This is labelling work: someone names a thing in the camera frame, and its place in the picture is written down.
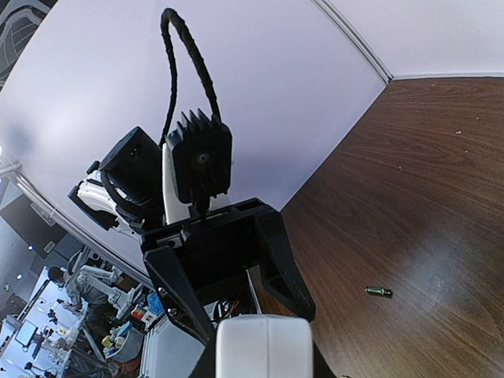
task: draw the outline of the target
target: black bracket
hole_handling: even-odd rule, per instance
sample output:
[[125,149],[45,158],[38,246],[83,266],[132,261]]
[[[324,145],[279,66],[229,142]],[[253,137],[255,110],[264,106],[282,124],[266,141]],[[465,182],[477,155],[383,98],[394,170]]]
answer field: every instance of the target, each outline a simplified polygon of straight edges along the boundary
[[203,306],[233,296],[255,265],[268,293],[294,314],[315,318],[282,216],[256,198],[148,232],[142,251],[163,306],[179,314],[170,321],[204,344],[215,327]]

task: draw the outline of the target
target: green screw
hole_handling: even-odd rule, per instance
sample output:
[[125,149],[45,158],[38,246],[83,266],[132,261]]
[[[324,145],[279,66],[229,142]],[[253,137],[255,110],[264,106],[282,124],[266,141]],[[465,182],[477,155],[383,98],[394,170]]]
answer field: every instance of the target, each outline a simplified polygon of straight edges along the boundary
[[366,286],[365,292],[369,295],[377,295],[379,297],[392,298],[392,290],[388,290],[385,287],[374,287],[374,286]]

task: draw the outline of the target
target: screw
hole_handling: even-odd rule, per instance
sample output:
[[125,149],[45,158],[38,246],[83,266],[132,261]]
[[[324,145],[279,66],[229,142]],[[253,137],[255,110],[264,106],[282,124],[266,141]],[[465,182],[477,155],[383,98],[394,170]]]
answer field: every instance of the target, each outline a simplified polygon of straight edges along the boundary
[[157,292],[159,293],[159,295],[161,297],[165,297],[166,295],[168,295],[168,292],[166,291],[166,289],[164,287],[158,287]]
[[203,152],[202,154],[198,155],[196,161],[198,162],[198,164],[205,164],[208,161],[208,159],[210,159],[210,155]]
[[365,292],[368,293],[369,295],[377,295],[379,297],[385,297],[385,298],[392,298],[392,290],[388,290],[385,287],[373,287],[373,286],[366,286],[365,287]]

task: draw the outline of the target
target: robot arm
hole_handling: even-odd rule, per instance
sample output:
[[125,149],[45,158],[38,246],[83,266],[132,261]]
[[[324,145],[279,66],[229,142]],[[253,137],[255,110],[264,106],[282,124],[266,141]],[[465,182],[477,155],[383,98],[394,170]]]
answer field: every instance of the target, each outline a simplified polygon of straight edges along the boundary
[[89,280],[91,277],[97,280],[109,280],[111,283],[115,283],[119,275],[115,268],[112,269],[112,272],[109,272],[104,269],[95,268],[94,266],[85,265],[80,269],[77,281],[84,283],[86,279]]
[[89,284],[95,289],[109,297],[109,303],[117,309],[116,318],[121,319],[126,315],[134,303],[134,299],[141,291],[142,285],[131,289],[128,293],[117,287],[111,287],[102,280],[109,280],[111,283],[117,281],[118,271],[114,268],[112,272],[85,265],[80,269],[77,282],[80,284]]

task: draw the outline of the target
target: wire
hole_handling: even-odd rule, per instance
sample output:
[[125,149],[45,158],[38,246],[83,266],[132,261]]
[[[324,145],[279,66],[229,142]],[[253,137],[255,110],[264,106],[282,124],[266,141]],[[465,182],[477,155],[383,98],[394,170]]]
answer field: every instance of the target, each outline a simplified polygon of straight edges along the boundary
[[223,305],[223,302],[226,302],[226,300],[221,299],[215,304],[215,307],[213,308],[213,319],[212,319],[213,323],[219,323],[229,315],[229,310],[224,312],[224,308],[221,308],[224,313],[220,317],[216,317],[217,309],[219,309]]
[[217,315],[217,309],[219,308],[220,304],[222,302],[222,299],[215,302],[215,306],[213,307],[213,310],[212,310],[212,317],[213,319],[217,318],[216,315]]
[[196,42],[192,38],[189,29],[187,28],[185,21],[179,16],[179,14],[171,8],[165,9],[161,15],[161,36],[165,42],[166,53],[168,55],[168,62],[170,66],[170,73],[172,75],[172,88],[170,95],[170,103],[168,108],[168,114],[166,115],[165,126],[163,127],[163,132],[161,135],[161,141],[159,146],[162,146],[165,142],[165,138],[170,129],[170,124],[172,123],[173,113],[175,112],[176,104],[176,92],[177,92],[177,71],[176,71],[176,61],[175,53],[173,52],[172,38],[169,34],[169,24],[172,23],[173,27],[177,31],[180,40],[185,45],[189,56],[193,64],[195,65],[196,72],[198,73],[199,79],[202,82],[203,89],[205,90],[205,95],[209,100],[210,108],[212,110],[212,116],[216,117],[218,120],[221,119],[221,112],[219,110],[219,105],[217,103],[217,95],[213,89],[213,82],[206,69],[205,61],[201,53],[199,52]]
[[238,307],[239,304],[239,299],[236,299],[235,302],[233,303],[233,306],[231,307],[231,311],[229,311],[229,316],[232,316],[233,311]]

